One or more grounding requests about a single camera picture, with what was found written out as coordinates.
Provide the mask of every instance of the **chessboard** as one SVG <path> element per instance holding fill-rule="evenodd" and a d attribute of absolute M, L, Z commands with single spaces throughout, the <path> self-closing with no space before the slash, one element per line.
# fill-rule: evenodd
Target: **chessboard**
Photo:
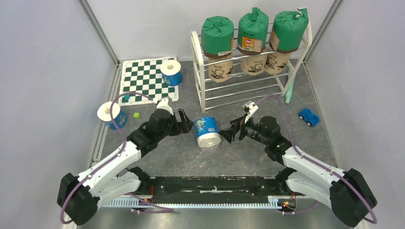
<path fill-rule="evenodd" d="M 122 67 L 119 94 L 125 92 L 138 92 L 151 98 L 162 99 L 169 97 L 172 101 L 179 99 L 179 86 L 170 87 L 162 79 L 160 66 L 167 60 L 176 60 L 175 57 L 163 57 L 156 59 L 145 59 L 125 61 Z M 149 104 L 147 98 L 130 94 L 129 98 L 121 97 L 120 106 Z"/>

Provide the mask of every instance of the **toy car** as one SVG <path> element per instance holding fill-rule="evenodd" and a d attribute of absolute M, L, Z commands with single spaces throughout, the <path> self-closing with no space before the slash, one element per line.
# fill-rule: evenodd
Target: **toy car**
<path fill-rule="evenodd" d="M 308 108 L 304 108 L 302 111 L 298 113 L 298 117 L 305 122 L 307 122 L 307 125 L 309 126 L 316 126 L 319 122 L 319 116 L 316 114 L 313 114 L 312 111 Z"/>

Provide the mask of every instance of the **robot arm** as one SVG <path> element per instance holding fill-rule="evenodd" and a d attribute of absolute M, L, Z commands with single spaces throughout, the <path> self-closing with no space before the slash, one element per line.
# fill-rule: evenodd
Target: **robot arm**
<path fill-rule="evenodd" d="M 332 172 L 349 181 L 371 208 L 377 205 L 377 200 L 360 172 L 355 169 L 344 171 L 325 164 L 296 146 L 300 154 L 297 153 L 291 142 L 281 135 L 275 118 L 265 116 L 260 119 L 259 124 L 254 124 L 251 116 L 257 109 L 255 103 L 247 103 L 246 114 L 231 121 L 231 127 L 220 131 L 219 134 L 229 143 L 232 143 L 240 132 L 239 140 L 247 136 L 264 144 L 268 157 L 287 167 L 276 176 L 283 188 L 325 204 L 348 226 L 355 227 L 368 214 L 368 210 L 350 187 Z M 331 171 L 326 171 L 316 163 Z"/>
<path fill-rule="evenodd" d="M 179 109 L 181 121 L 178 122 L 168 101 L 168 99 L 154 100 L 157 109 L 148 122 L 143 123 L 127 137 L 125 149 L 120 154 L 118 152 L 123 145 L 92 168 L 75 177 L 68 173 L 62 178 L 57 199 L 61 207 L 73 188 L 85 177 L 88 178 L 72 195 L 65 209 L 76 225 L 86 223 L 100 207 L 117 197 L 136 191 L 141 184 L 142 175 L 136 170 L 112 179 L 116 174 L 155 149 L 164 137 L 188 133 L 191 130 L 193 123 L 183 109 Z M 108 164 L 91 175 L 92 171 L 107 161 Z"/>

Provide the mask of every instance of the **green plastic bag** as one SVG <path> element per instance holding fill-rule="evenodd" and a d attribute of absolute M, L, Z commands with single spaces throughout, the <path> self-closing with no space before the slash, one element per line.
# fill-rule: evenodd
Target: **green plastic bag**
<path fill-rule="evenodd" d="M 205 56 L 218 58 L 232 53 L 234 24 L 227 17 L 207 18 L 201 31 L 202 50 Z"/>
<path fill-rule="evenodd" d="M 307 8 L 278 13 L 274 19 L 269 45 L 280 53 L 290 53 L 298 49 L 305 29 L 308 26 Z"/>
<path fill-rule="evenodd" d="M 238 49 L 247 55 L 261 53 L 266 45 L 268 16 L 259 8 L 253 7 L 239 20 Z"/>

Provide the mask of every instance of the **white metal shoe rack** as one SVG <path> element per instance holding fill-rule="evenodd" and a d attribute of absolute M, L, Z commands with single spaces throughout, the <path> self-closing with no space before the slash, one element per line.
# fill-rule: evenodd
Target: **white metal shoe rack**
<path fill-rule="evenodd" d="M 272 26 L 269 26 L 269 31 L 267 32 L 268 34 L 271 32 Z M 201 43 L 200 43 L 200 34 L 197 34 L 196 31 L 191 31 L 191 45 L 192 45 L 192 58 L 193 58 L 193 65 L 194 65 L 194 76 L 195 76 L 195 87 L 197 88 L 197 94 L 198 94 L 198 98 L 200 100 L 200 105 L 201 105 L 201 111 L 203 113 L 205 113 L 206 111 L 213 109 L 213 108 L 217 108 L 220 106 L 224 106 L 224 105 L 228 105 L 228 104 L 234 104 L 237 102 L 242 102 L 242 101 L 246 101 L 246 100 L 251 100 L 251 99 L 255 99 L 255 98 L 260 98 L 263 96 L 266 96 L 267 94 L 264 93 L 264 95 L 260 95 L 260 96 L 255 96 L 255 97 L 250 97 L 250 98 L 239 98 L 238 100 L 234 100 L 231 102 L 227 102 L 227 103 L 223 103 L 223 104 L 216 104 L 214 106 L 211 107 L 206 107 L 205 106 L 205 102 L 209 101 L 209 100 L 215 100 L 218 98 L 223 98 L 223 97 L 227 97 L 227 96 L 232 96 L 235 94 L 242 94 L 242 93 L 247 93 L 247 92 L 252 92 L 252 91 L 257 91 L 257 90 L 262 90 L 262 89 L 266 89 L 266 88 L 270 88 L 270 87 L 274 87 L 274 86 L 278 86 L 280 88 L 280 92 L 278 93 L 274 93 L 274 94 L 280 94 L 281 96 L 284 96 L 289 85 L 291 84 L 291 81 L 295 78 L 296 74 L 297 74 L 297 70 L 299 68 L 299 66 L 301 65 L 301 63 L 304 60 L 305 55 L 307 54 L 309 48 L 312 45 L 312 30 L 311 30 L 311 23 L 308 23 L 307 26 L 307 38 L 305 39 L 304 37 L 302 37 L 302 41 L 304 43 L 304 45 L 300 46 L 299 49 L 305 49 L 304 52 L 302 53 L 302 55 L 300 56 L 300 58 L 297 61 L 297 64 L 295 66 L 293 66 L 291 64 L 290 61 L 288 61 L 287 66 L 289 68 L 288 73 L 283 73 L 283 74 L 279 74 L 279 75 L 269 75 L 268 77 L 256 77 L 255 79 L 252 80 L 247 80 L 247 81 L 243 81 L 243 82 L 238 82 L 238 83 L 233 83 L 233 84 L 228 84 L 228 85 L 223 85 L 221 83 L 209 83 L 208 85 L 210 85 L 209 88 L 206 88 L 206 83 L 209 81 L 212 81 L 212 79 L 209 76 L 205 77 L 205 71 L 208 70 L 208 66 L 212 65 L 212 64 L 217 64 L 217 63 L 223 63 L 226 61 L 232 61 L 232 60 L 240 60 L 243 58 L 247 58 L 247 57 L 251 57 L 251 56 L 246 56 L 246 55 L 242 55 L 237 49 L 236 47 L 232 49 L 234 57 L 230 58 L 228 60 L 223 60 L 223 61 L 217 61 L 217 62 L 213 62 L 213 63 L 208 63 L 207 61 L 204 63 L 204 54 L 202 53 L 202 48 L 201 48 Z M 271 51 L 271 52 L 263 52 L 261 54 L 258 55 L 267 55 L 269 53 L 274 53 L 275 51 Z M 282 84 L 282 82 L 280 81 L 279 77 L 280 76 L 286 76 L 286 75 L 290 75 L 291 76 L 288 78 L 287 83 L 285 85 Z M 245 76 L 246 73 L 244 72 L 238 72 L 238 73 L 233 73 L 231 75 L 232 77 L 243 77 Z M 264 85 L 266 83 L 263 83 L 261 87 L 258 88 L 254 88 L 254 89 L 249 89 L 249 90 L 245 90 L 245 91 L 239 91 L 239 92 L 235 92 L 235 93 L 231 93 L 231 94 L 224 94 L 221 96 L 216 96 L 216 97 L 210 97 L 210 98 L 206 98 L 206 92 L 207 91 L 213 91 L 213 90 L 221 90 L 227 87 L 232 87 L 232 86 L 237 86 L 237 85 L 242 85 L 245 83 L 252 83 L 252 82 L 257 82 L 257 81 L 262 81 L 262 80 L 268 80 L 268 79 L 272 79 L 274 78 L 277 82 L 277 84 L 271 84 L 268 83 L 269 85 Z"/>

